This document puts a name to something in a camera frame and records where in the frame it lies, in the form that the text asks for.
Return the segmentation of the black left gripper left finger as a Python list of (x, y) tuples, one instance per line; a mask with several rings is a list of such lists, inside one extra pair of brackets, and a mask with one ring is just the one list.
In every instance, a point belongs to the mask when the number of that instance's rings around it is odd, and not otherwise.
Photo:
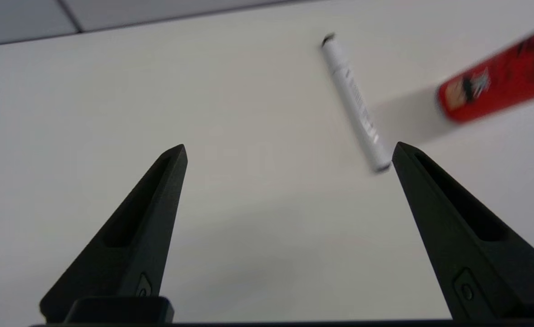
[(47, 323), (171, 323), (159, 295), (188, 156), (163, 152), (43, 296)]

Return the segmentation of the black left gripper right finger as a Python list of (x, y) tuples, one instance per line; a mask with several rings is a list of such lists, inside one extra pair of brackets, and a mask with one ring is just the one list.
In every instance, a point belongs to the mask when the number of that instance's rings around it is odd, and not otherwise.
[(534, 321), (534, 247), (419, 148), (392, 165), (452, 319)]

